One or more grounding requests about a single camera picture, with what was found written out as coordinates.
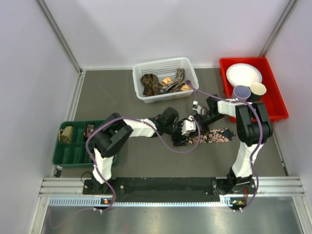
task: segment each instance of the white plastic laundry basket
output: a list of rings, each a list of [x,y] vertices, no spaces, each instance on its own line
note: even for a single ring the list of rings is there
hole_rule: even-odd
[[[174,98],[184,98],[192,94],[193,90],[181,91],[171,94],[161,94],[151,97],[143,95],[144,87],[140,81],[145,74],[154,74],[158,76],[159,82],[161,82],[166,77],[170,77],[172,80],[176,78],[177,68],[185,69],[185,80],[189,80],[195,88],[199,88],[198,80],[188,58],[171,58],[158,60],[153,62],[140,63],[133,68],[133,82],[135,85],[136,96],[143,100],[145,103],[152,103],[156,101],[170,100]]]

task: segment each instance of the gray tabletop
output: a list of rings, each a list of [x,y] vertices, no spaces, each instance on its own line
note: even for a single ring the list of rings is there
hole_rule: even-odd
[[[224,97],[219,69],[195,70],[200,90]],[[201,106],[206,96],[197,94]],[[75,120],[105,119],[113,112],[124,117],[147,118],[161,114],[167,107],[179,112],[180,119],[192,112],[194,94],[186,98],[145,104],[136,96],[132,70],[87,71],[82,87]],[[236,125],[228,117],[214,123],[211,128],[227,127],[236,132]],[[170,137],[165,141],[172,145]],[[176,147],[185,151],[192,146]],[[228,143],[199,144],[189,154],[169,151],[156,138],[128,139],[113,167],[113,177],[213,177],[225,176],[235,162],[239,139]],[[255,168],[259,176],[284,176],[285,172],[273,137],[258,154]],[[86,169],[66,169],[62,176],[80,176]]]

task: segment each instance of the green tray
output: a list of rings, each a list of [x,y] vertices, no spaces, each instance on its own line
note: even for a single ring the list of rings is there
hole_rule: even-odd
[[[67,121],[63,122],[59,129],[67,126],[73,126],[73,135],[70,143],[61,143],[57,139],[56,148],[53,157],[53,164],[64,168],[91,167],[93,161],[90,159],[86,151],[86,139],[83,136],[85,128],[88,124],[94,124],[97,128],[104,120],[91,121]],[[89,149],[92,150],[94,143],[90,141]],[[117,164],[117,155],[113,161],[113,165]]]

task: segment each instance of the red plastic bin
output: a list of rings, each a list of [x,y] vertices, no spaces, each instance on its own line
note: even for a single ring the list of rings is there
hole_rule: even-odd
[[[269,62],[265,57],[220,59],[220,73],[222,76],[226,98],[230,98],[233,92],[233,87],[226,78],[226,71],[230,66],[236,63],[247,63],[251,66],[254,66],[262,74],[262,83],[267,88],[267,92],[265,95],[263,95],[260,101],[264,102],[271,122],[288,118],[288,112],[285,107],[283,98],[277,87]],[[231,122],[236,122],[236,119],[231,117]]]

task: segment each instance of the plate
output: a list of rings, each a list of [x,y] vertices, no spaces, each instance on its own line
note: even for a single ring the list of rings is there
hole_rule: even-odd
[[[246,63],[236,63],[228,68],[226,77],[231,86],[245,85],[250,87],[253,83],[262,83],[262,74],[254,66]]]

